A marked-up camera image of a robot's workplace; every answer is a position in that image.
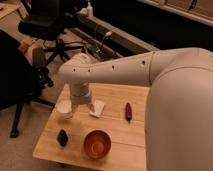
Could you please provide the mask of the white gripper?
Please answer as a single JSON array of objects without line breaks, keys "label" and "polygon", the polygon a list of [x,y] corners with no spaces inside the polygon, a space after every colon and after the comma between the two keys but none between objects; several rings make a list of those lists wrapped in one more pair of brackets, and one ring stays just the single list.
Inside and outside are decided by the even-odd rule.
[{"label": "white gripper", "polygon": [[73,92],[70,93],[71,108],[75,112],[77,108],[81,105],[86,105],[90,110],[94,110],[94,105],[92,102],[92,92],[88,91],[83,95],[75,95]]}]

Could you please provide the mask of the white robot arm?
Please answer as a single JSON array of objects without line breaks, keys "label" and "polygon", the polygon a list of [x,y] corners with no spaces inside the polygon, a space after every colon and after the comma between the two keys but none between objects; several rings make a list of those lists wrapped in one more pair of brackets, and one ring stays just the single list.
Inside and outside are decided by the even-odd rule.
[{"label": "white robot arm", "polygon": [[90,95],[90,83],[148,87],[147,171],[213,171],[213,52],[179,48],[99,63],[80,53],[59,75],[76,102]]}]

